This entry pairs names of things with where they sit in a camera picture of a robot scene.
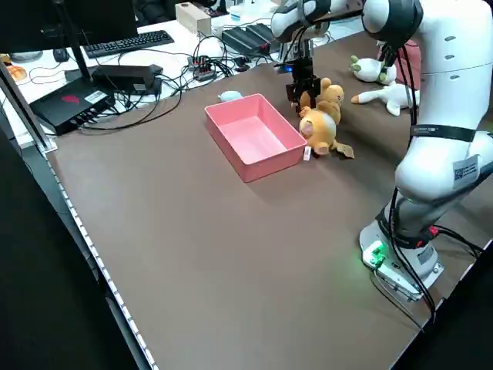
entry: red logo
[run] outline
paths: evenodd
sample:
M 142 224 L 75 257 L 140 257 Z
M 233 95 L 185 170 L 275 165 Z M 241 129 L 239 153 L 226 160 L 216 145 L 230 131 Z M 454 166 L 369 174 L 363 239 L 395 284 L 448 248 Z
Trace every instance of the red logo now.
M 62 96 L 62 100 L 66 103 L 79 104 L 79 98 L 75 95 L 64 95 Z

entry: black box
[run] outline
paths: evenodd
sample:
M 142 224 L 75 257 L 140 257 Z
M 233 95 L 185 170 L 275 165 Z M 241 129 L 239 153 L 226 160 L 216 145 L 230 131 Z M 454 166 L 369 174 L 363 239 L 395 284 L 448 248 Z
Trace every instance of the black box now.
M 261 56 L 266 54 L 265 41 L 252 32 L 247 32 L 240 27 L 223 31 L 221 39 L 239 54 L 245 56 Z
M 104 93 L 86 79 L 76 79 L 29 105 L 41 124 L 62 135 L 114 106 L 115 96 Z
M 269 52 L 278 52 L 280 43 L 274 38 L 272 30 L 268 25 L 259 23 L 258 25 L 248 25 L 245 31 L 253 33 L 260 37 L 266 44 L 269 45 Z
M 153 92 L 156 75 L 149 66 L 99 66 L 92 74 L 97 86 L 106 91 L 128 94 Z

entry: computer mouse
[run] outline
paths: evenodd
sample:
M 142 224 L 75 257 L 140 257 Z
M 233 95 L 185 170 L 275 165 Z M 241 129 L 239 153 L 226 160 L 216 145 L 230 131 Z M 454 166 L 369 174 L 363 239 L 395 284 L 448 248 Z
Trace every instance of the computer mouse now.
M 69 60 L 69 52 L 67 49 L 53 49 L 53 58 L 58 63 L 66 62 Z

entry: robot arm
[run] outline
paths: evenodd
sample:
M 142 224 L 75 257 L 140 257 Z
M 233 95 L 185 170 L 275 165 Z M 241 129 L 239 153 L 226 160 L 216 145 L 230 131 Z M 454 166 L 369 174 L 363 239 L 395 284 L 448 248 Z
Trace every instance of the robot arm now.
M 305 39 L 319 37 L 327 29 L 313 27 L 315 22 L 328 19 L 338 12 L 361 7 L 362 0 L 286 0 L 274 13 L 270 27 L 277 41 L 291 42 L 302 28 L 308 28 Z
M 272 18 L 273 34 L 281 42 L 295 41 L 300 29 L 328 19 L 346 4 L 287 0 Z M 431 244 L 433 224 L 493 172 L 493 137 L 477 131 L 491 89 L 491 9 L 482 0 L 366 0 L 362 22 L 370 37 L 385 42 L 387 63 L 411 37 L 421 48 L 419 120 L 395 174 L 394 236 L 399 253 L 429 288 L 443 271 Z M 364 263 L 373 269 L 374 245 L 391 244 L 391 203 L 361 231 Z M 378 273 L 418 299 L 420 291 L 400 261 L 388 251 Z

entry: black floor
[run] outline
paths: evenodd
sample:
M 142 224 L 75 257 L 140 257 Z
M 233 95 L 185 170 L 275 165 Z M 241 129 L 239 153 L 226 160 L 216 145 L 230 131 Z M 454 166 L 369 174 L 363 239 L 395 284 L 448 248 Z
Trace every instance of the black floor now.
M 115 316 L 116 322 L 118 323 L 120 330 L 122 331 L 127 345 L 129 346 L 133 357 L 136 359 L 139 368 L 149 369 L 149 363 L 147 362 L 145 355 L 140 349 L 135 336 L 131 332 L 125 317 L 119 310 L 118 305 L 114 302 L 112 292 L 109 290 L 105 279 L 99 273 L 97 263 L 92 257 L 86 242 L 84 241 L 82 235 L 79 232 L 79 229 L 77 228 L 77 225 L 75 224 L 75 221 L 72 218 L 72 215 L 70 214 L 70 211 L 63 199 L 62 193 L 60 192 L 59 186 L 56 183 L 55 178 L 53 177 L 52 172 L 49 169 L 48 164 L 46 163 L 45 158 L 38 152 L 38 150 L 34 146 L 19 150 L 19 152 L 22 155 L 22 159 L 32 172 L 34 178 L 38 182 L 39 186 L 45 192 L 50 203 L 55 208 L 56 212 L 59 214 L 63 223 L 79 246 L 82 255 L 92 269 L 95 279 L 98 281 L 99 284 L 103 284 L 103 286 L 105 287 L 107 297 L 106 301 L 108 302 L 111 311 Z

